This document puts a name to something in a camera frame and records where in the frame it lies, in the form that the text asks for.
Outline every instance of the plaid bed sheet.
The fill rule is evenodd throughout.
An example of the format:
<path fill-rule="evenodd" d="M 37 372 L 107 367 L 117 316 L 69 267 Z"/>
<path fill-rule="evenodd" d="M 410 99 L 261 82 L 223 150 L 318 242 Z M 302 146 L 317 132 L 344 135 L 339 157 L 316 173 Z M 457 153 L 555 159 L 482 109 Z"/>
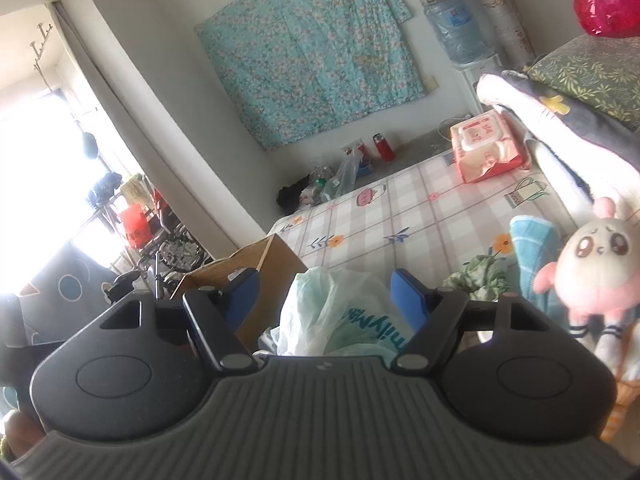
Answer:
<path fill-rule="evenodd" d="M 270 234 L 307 267 L 364 270 L 387 286 L 404 268 L 433 288 L 476 254 L 513 259 L 508 232 L 516 215 L 546 218 L 563 238 L 577 229 L 537 168 L 463 184 L 445 153 L 281 218 Z"/>

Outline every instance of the pink and white stuffed animal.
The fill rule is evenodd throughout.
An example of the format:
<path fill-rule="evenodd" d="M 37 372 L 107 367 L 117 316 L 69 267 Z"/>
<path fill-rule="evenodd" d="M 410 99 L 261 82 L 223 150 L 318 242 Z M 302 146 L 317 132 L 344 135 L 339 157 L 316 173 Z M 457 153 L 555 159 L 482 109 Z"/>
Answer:
<path fill-rule="evenodd" d="M 615 210 L 612 199 L 597 199 L 593 211 L 598 219 L 578 229 L 558 261 L 542 267 L 533 282 L 537 294 L 556 288 L 569 309 L 571 335 L 591 349 L 589 316 L 604 316 L 594 353 L 611 370 L 620 364 L 625 312 L 640 303 L 640 233 L 613 218 Z"/>

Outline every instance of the plush toy eye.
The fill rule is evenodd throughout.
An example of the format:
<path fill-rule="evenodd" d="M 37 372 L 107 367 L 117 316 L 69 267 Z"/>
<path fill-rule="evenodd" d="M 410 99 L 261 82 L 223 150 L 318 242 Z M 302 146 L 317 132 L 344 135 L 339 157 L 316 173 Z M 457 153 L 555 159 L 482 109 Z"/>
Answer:
<path fill-rule="evenodd" d="M 613 233 L 609 244 L 611 245 L 611 250 L 619 256 L 624 256 L 629 252 L 629 244 L 620 233 Z"/>
<path fill-rule="evenodd" d="M 591 251 L 593 251 L 593 238 L 585 236 L 575 248 L 575 255 L 578 256 L 578 258 L 586 258 L 591 254 Z"/>

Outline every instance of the teal floral curtain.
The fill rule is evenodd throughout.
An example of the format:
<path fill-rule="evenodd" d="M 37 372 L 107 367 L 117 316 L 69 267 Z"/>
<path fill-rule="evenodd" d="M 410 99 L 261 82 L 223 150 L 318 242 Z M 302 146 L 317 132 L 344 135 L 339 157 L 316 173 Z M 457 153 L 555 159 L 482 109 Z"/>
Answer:
<path fill-rule="evenodd" d="M 235 0 L 196 28 L 265 149 L 424 95 L 402 0 Z"/>

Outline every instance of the plastic bottle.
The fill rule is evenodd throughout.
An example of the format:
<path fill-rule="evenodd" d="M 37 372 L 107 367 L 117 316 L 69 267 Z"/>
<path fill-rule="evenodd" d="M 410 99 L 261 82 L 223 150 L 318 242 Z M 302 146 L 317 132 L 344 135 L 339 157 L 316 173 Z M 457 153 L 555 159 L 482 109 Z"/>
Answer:
<path fill-rule="evenodd" d="M 464 65 L 491 56 L 478 22 L 464 0 L 421 0 L 424 15 L 453 63 Z"/>

